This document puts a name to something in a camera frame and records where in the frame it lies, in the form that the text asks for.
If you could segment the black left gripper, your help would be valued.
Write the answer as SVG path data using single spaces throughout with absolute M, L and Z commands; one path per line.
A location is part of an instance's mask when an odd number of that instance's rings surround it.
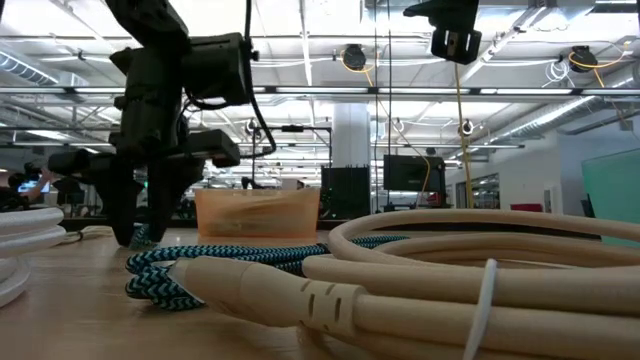
M 238 145 L 222 130 L 190 133 L 185 109 L 192 104 L 183 87 L 181 59 L 190 43 L 126 48 L 110 60 L 126 75 L 119 130 L 110 134 L 113 153 L 75 150 L 52 155 L 48 168 L 64 176 L 94 174 L 95 187 L 119 245 L 134 234 L 142 185 L 133 169 L 147 167 L 149 239 L 159 243 L 182 195 L 203 177 L 204 160 L 220 168 L 239 165 Z

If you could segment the orange translucent plastic tray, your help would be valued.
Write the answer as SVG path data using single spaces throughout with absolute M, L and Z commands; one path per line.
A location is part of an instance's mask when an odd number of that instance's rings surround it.
M 319 203 L 317 188 L 199 189 L 197 228 L 202 237 L 312 237 Z

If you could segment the black wall monitor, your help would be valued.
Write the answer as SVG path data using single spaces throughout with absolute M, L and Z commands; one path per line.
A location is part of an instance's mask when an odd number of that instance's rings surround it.
M 385 155 L 383 188 L 392 191 L 445 191 L 445 162 L 440 157 Z

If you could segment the person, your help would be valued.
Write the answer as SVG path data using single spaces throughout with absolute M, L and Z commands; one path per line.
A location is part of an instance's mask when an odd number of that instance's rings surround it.
M 0 186 L 0 213 L 28 210 L 30 205 L 42 195 L 41 187 L 52 179 L 53 173 L 46 167 L 32 169 L 28 173 L 10 175 L 8 186 Z M 31 189 L 26 193 L 18 192 L 18 187 L 22 183 L 31 180 L 38 182 L 37 188 Z

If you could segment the black background robot rig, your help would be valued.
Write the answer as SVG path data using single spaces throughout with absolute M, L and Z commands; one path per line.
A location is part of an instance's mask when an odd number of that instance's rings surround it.
M 290 124 L 271 126 L 275 144 L 251 131 L 251 159 L 245 187 L 301 189 L 319 187 L 333 166 L 333 132 L 328 127 Z

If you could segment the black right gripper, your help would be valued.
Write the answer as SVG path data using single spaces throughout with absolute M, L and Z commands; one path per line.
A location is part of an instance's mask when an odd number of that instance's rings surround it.
M 431 53 L 468 65 L 478 57 L 482 33 L 475 29 L 479 0 L 424 0 L 403 10 L 405 17 L 426 17 L 434 27 Z

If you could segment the white building column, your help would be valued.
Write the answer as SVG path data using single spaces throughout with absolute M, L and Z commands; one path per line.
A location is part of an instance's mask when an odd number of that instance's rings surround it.
M 366 103 L 334 105 L 332 160 L 338 168 L 369 165 L 370 114 Z

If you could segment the black cabinet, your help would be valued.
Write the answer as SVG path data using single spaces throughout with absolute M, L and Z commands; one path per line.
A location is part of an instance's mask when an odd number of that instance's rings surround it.
M 321 169 L 321 217 L 351 220 L 371 212 L 371 169 L 323 167 Z

